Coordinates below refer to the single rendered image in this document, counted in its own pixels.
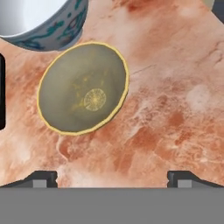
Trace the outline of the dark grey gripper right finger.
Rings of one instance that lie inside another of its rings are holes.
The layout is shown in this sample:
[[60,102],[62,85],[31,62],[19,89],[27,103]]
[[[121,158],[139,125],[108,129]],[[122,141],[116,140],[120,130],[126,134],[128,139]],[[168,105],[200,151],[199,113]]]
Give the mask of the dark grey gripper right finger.
[[218,185],[213,182],[201,179],[190,171],[168,171],[167,179],[168,188],[223,188],[223,185]]

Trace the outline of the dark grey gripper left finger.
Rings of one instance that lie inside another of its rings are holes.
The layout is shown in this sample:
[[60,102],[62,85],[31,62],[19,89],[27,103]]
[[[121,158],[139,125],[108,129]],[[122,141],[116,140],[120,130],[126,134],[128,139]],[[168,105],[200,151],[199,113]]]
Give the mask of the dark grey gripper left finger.
[[3,187],[57,188],[57,177],[56,171],[34,171],[26,178],[3,185]]

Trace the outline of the olive bowl with yellow rim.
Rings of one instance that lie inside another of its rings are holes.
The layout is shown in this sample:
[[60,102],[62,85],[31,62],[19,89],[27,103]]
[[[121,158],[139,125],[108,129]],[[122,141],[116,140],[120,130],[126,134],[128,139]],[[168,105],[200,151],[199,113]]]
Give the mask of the olive bowl with yellow rim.
[[39,116],[61,135],[93,132],[119,112],[129,84],[127,63],[116,48],[101,42],[76,45],[45,70],[38,85]]

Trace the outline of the white bowl with teal pattern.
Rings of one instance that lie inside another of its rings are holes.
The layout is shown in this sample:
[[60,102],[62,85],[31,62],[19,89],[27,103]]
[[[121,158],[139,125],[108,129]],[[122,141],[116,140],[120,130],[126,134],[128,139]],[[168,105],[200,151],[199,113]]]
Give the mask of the white bowl with teal pattern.
[[89,0],[0,0],[0,39],[31,51],[62,51],[78,42]]

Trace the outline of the black hob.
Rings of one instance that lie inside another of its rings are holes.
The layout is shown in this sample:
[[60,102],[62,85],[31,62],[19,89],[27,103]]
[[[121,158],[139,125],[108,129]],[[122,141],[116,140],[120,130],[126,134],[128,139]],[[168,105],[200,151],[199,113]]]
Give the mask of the black hob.
[[6,125],[6,103],[5,103],[5,58],[0,53],[0,130]]

